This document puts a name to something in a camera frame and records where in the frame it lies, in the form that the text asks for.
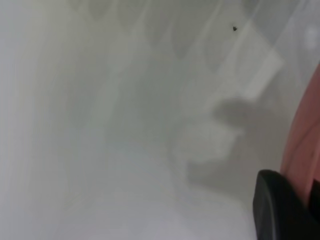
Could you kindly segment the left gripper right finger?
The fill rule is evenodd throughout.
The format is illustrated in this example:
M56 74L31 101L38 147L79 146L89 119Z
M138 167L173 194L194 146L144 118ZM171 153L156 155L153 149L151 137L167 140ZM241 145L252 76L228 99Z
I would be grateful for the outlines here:
M314 180L309 196L308 204L309 212L315 221L315 226L312 227L312 233L309 240L320 239L320 182Z

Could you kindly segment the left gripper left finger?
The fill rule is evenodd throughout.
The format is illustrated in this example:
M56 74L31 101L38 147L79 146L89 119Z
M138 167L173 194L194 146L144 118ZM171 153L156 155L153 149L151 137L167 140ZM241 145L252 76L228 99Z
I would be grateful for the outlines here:
M290 183L276 171L258 172L252 211L258 240L312 238L312 217Z

